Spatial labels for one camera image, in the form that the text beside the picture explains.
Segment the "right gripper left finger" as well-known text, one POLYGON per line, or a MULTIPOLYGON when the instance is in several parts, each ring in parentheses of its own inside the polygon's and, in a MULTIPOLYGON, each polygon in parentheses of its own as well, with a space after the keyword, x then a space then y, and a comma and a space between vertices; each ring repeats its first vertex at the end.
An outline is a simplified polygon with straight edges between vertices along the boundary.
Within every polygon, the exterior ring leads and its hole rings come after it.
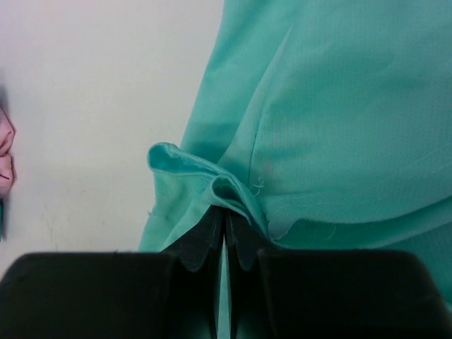
POLYGON ((176 259, 163 338, 217 338, 222 246, 223 211, 213 206, 163 251, 176 259))

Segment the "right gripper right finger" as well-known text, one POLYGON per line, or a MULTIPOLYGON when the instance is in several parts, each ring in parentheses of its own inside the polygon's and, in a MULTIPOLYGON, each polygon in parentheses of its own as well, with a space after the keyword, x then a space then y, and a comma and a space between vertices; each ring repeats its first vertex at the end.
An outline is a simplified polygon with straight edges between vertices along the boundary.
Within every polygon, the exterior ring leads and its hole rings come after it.
POLYGON ((269 241, 236 212, 225 216, 232 338, 273 338, 268 294, 269 241))

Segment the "mint green t-shirt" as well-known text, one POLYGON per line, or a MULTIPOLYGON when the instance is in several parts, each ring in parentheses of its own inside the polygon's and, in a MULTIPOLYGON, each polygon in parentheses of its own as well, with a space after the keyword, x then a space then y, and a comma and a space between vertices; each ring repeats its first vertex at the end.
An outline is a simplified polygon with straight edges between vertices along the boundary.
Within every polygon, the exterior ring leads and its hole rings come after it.
POLYGON ((273 338, 451 337, 451 2, 226 1, 141 251, 223 211, 270 242, 273 338))

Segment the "folded teal t-shirt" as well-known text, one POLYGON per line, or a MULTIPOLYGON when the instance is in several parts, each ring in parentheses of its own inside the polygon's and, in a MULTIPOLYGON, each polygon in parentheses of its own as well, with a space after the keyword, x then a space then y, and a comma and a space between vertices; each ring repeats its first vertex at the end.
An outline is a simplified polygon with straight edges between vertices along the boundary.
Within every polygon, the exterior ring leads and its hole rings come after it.
POLYGON ((6 233, 6 201, 1 199, 0 202, 0 236, 1 241, 4 240, 6 233))

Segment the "folded pink t-shirt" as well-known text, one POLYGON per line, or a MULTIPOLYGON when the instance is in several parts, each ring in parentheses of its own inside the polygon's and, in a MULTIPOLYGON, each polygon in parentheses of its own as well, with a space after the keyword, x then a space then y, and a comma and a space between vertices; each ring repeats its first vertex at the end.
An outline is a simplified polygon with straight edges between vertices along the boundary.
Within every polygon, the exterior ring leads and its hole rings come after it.
POLYGON ((1 147, 0 147, 0 161, 1 161, 1 182, 0 192, 1 197, 6 196, 13 186, 14 169, 13 158, 10 154, 11 147, 15 138, 15 129, 7 117, 5 111, 1 109, 1 147))

